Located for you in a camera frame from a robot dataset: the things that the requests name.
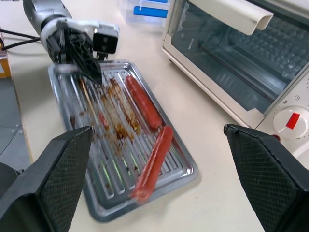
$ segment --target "orange box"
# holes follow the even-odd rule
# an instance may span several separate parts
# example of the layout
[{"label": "orange box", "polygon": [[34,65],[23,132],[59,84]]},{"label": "orange box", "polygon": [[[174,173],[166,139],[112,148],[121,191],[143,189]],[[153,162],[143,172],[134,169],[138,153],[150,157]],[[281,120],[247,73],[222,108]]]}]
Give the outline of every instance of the orange box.
[{"label": "orange box", "polygon": [[11,71],[6,51],[1,51],[1,44],[0,44],[0,78],[7,78],[7,77],[11,77]]}]

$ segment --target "black cable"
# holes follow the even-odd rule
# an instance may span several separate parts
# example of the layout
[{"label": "black cable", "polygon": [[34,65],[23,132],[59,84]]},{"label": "black cable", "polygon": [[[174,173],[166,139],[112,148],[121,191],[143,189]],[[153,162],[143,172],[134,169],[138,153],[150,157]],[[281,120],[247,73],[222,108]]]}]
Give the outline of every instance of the black cable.
[{"label": "black cable", "polygon": [[23,33],[18,33],[18,32],[14,32],[14,31],[10,31],[10,30],[4,30],[4,29],[0,29],[0,32],[2,33],[6,33],[6,34],[11,34],[11,35],[17,35],[17,36],[21,36],[21,37],[25,37],[25,38],[29,38],[29,39],[36,39],[36,36],[32,36],[32,35],[26,35]]},{"label": "black cable", "polygon": [[3,42],[3,39],[0,37],[0,44],[1,44],[1,48],[4,47],[4,42]]},{"label": "black cable", "polygon": [[37,41],[39,41],[40,39],[41,39],[41,38],[38,37],[38,38],[35,38],[35,39],[32,39],[32,40],[27,40],[27,41],[22,41],[22,42],[14,43],[14,44],[11,44],[11,45],[8,45],[8,46],[3,47],[1,50],[2,50],[2,51],[5,51],[5,50],[8,50],[8,49],[10,49],[10,48],[17,47],[17,46],[20,46],[20,45],[24,45],[24,44],[29,44],[29,43],[37,42]]}]

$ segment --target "baking tray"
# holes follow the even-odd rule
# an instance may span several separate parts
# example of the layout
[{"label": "baking tray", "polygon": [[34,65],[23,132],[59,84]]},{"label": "baking tray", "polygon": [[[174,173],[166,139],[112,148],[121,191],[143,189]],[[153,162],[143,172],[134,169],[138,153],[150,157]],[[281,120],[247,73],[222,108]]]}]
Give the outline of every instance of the baking tray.
[{"label": "baking tray", "polygon": [[[74,65],[52,64],[49,76],[66,130],[94,127],[84,193],[93,218],[108,222],[139,207],[130,194],[161,129],[153,132],[147,126],[124,84],[126,76],[135,77],[144,88],[163,125],[172,124],[133,63],[114,60],[100,65],[101,86],[80,76]],[[197,177],[196,163],[173,130],[172,145],[149,201]]]}]

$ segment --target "red sausage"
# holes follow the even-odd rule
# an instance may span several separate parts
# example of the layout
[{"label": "red sausage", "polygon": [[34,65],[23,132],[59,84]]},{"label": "red sausage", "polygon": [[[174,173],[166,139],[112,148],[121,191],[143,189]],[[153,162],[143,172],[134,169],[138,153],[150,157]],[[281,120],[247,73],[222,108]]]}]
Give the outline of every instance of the red sausage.
[{"label": "red sausage", "polygon": [[158,129],[162,119],[137,80],[133,76],[127,76],[126,86],[149,126],[154,130]]},{"label": "red sausage", "polygon": [[172,138],[173,129],[170,126],[164,126],[132,192],[132,197],[137,198],[141,203],[148,200],[155,189],[155,184],[160,175],[165,156],[169,151]]}]

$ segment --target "table surface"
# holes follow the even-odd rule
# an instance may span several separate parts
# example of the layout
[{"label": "table surface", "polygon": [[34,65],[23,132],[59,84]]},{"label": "table surface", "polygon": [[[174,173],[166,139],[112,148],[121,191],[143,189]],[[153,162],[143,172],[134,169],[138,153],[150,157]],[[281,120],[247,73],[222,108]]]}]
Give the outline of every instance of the table surface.
[{"label": "table surface", "polygon": [[[246,198],[228,142],[225,123],[234,123],[161,51],[162,31],[126,25],[116,0],[63,0],[76,20],[94,19],[120,26],[117,53],[110,59],[134,62],[199,167],[196,181],[148,203],[110,223],[89,215],[82,194],[70,232],[229,231],[262,232]],[[36,35],[20,2],[0,2],[3,29]],[[6,45],[20,38],[4,35]],[[49,141],[64,132],[47,66],[51,63],[40,43],[8,52],[29,150],[36,160]]]}]

